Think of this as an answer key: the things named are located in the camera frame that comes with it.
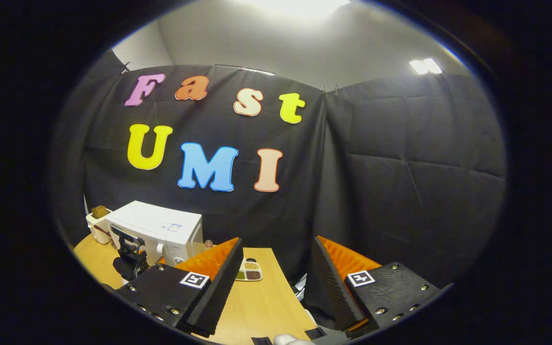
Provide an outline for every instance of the small tray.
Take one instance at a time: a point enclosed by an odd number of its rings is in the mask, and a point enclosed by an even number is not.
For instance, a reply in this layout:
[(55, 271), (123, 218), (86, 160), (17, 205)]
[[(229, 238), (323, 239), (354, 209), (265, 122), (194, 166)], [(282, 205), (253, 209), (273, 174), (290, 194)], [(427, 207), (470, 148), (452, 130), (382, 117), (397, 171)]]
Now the small tray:
[[(263, 272), (261, 271), (261, 266), (259, 266), (257, 262), (247, 261), (246, 258), (243, 258), (243, 260), (241, 261), (240, 269), (237, 275), (238, 277), (236, 277), (236, 280), (239, 280), (242, 282), (256, 282), (258, 280), (263, 279)], [(256, 279), (248, 279), (249, 275), (251, 275)]]

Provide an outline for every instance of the orange soft pad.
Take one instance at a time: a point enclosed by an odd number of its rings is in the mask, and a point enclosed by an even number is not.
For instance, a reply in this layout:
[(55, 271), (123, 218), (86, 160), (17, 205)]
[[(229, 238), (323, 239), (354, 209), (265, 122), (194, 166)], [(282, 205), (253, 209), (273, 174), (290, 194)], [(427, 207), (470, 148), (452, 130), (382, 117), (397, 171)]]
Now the orange soft pad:
[(215, 247), (208, 249), (203, 253), (199, 253), (194, 257), (176, 265), (184, 271), (199, 273), (200, 275), (210, 276), (210, 280), (214, 281), (214, 277), (221, 269), (223, 262), (236, 245), (238, 238), (232, 238), (227, 242), (223, 242)]
[(342, 281), (344, 281), (346, 276), (350, 273), (364, 270), (369, 271), (370, 269), (381, 267), (381, 264), (378, 264), (377, 262), (374, 262), (341, 244), (337, 244), (334, 241), (330, 241), (321, 236), (316, 237), (318, 237), (327, 250), (329, 257), (331, 258), (331, 262), (333, 262)]

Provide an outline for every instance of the grains in tray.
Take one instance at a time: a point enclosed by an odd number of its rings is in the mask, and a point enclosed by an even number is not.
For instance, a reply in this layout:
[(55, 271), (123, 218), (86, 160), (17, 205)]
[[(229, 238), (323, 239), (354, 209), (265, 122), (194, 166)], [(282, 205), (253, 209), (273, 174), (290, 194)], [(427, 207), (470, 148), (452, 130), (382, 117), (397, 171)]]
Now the grains in tray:
[(261, 279), (261, 273), (259, 273), (259, 271), (246, 271), (246, 279), (248, 280)]

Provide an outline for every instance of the table surface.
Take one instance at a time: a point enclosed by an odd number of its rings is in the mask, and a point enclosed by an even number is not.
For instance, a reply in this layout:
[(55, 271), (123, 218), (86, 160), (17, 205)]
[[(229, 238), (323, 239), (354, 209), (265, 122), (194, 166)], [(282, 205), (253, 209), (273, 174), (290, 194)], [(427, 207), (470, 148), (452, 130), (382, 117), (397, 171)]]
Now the table surface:
[[(244, 257), (254, 258), (261, 266), (263, 279), (234, 282), (217, 324), (217, 331), (207, 339), (226, 345), (253, 345), (251, 337), (269, 337), (291, 334), (308, 339), (305, 330), (316, 328), (295, 297), (280, 269), (271, 248), (243, 248)], [(121, 276), (112, 266), (118, 256), (111, 244), (100, 244), (87, 236), (74, 253), (99, 282), (113, 288), (123, 286)]]

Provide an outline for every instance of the ceiling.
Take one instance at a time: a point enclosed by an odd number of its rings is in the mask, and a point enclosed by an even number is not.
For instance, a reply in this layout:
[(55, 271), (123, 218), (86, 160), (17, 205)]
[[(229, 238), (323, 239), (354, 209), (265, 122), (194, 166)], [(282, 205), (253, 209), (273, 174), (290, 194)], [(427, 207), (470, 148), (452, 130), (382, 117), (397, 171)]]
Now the ceiling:
[[(288, 13), (281, 14), (249, 1), (191, 2), (144, 28), (158, 31), (155, 35), (161, 48), (153, 44), (138, 49), (129, 43), (132, 37), (126, 40), (127, 47), (136, 54), (167, 55), (154, 57), (153, 65), (243, 66), (326, 90), (381, 77), (413, 75), (416, 72), (408, 62), (428, 57), (445, 72), (471, 75), (435, 39), (382, 7), (353, 1), (331, 14), (319, 15), (313, 11), (316, 7), (303, 6), (317, 0), (282, 0), (288, 1), (289, 7)], [(147, 45), (146, 37), (136, 37), (136, 41)]]

